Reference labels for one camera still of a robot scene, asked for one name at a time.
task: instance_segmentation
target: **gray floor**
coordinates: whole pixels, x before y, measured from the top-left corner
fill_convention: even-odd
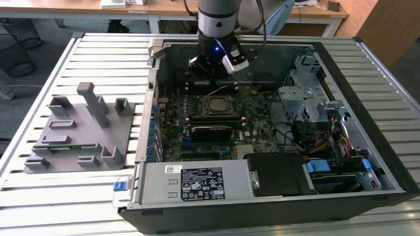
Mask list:
[[[28,50],[29,56],[37,67],[28,76],[11,78],[0,70],[0,80],[7,85],[44,85],[49,73],[61,56],[64,48],[76,31],[83,32],[107,32],[108,20],[65,20],[64,28],[56,26],[53,19],[33,19],[43,45],[39,48]],[[149,26],[145,21],[124,20],[123,24],[132,33],[149,33]],[[7,33],[0,26],[0,33]],[[27,115],[31,105],[40,92],[36,87],[12,87],[15,99],[4,101],[0,98],[0,137],[12,138],[19,125]],[[0,153],[4,153],[8,143],[0,141]]]
[[[52,19],[33,20],[44,44],[29,50],[29,55],[36,64],[36,71],[23,78],[11,78],[0,71],[0,80],[7,85],[43,85],[60,58],[65,45],[75,31],[105,32],[107,20],[65,20],[65,28],[57,28]],[[145,21],[123,21],[132,33],[149,33]],[[420,102],[420,40],[413,44],[403,58],[393,66],[391,72]],[[19,125],[25,117],[40,89],[35,87],[13,87],[15,99],[0,99],[0,137],[12,138]],[[0,142],[0,153],[7,144]]]

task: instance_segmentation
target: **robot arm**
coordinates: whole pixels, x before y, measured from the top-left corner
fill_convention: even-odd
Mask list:
[[[268,9],[264,14],[264,18],[269,21],[267,23],[275,26],[268,31],[272,35],[277,30],[280,31],[285,23],[295,0],[263,0],[261,3],[263,8]],[[243,26],[251,29],[259,28],[260,31],[261,13],[256,0],[199,1],[199,54],[189,60],[188,67],[204,80],[223,79],[249,66],[245,52],[233,33],[236,19]]]

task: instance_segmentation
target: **warning label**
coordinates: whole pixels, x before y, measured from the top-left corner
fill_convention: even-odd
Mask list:
[[[181,200],[224,199],[221,167],[181,169]]]

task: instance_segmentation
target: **small circuit board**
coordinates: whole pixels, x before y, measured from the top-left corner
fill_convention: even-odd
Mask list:
[[[184,88],[161,91],[165,162],[241,159],[244,149],[247,153],[280,150],[268,121],[269,93],[259,93],[252,85],[219,89],[193,95]],[[204,133],[196,142],[193,132],[201,129],[217,129],[217,135]]]

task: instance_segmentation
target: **white table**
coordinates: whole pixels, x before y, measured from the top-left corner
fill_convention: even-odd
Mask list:
[[[76,95],[79,82],[93,82],[95,93],[104,95],[105,102],[125,97],[136,103],[128,144],[128,150],[136,151],[147,79],[156,72],[147,64],[152,38],[196,39],[196,36],[88,33],[83,38],[72,38],[0,160],[0,235],[104,236],[116,233],[115,236],[141,236],[111,204],[113,182],[119,177],[132,175],[135,154],[128,154],[125,167],[119,171],[28,175],[23,169],[33,141],[39,139],[51,115],[45,105],[53,94],[67,95],[73,103],[84,102]],[[244,37],[244,40],[260,39]],[[349,38],[268,37],[268,40],[273,39],[324,43],[409,173],[420,182],[420,107],[369,49]],[[104,69],[109,61],[116,62],[115,66]],[[327,83],[339,99],[333,84],[329,80]],[[417,236],[419,200],[373,209],[348,221],[193,235]]]

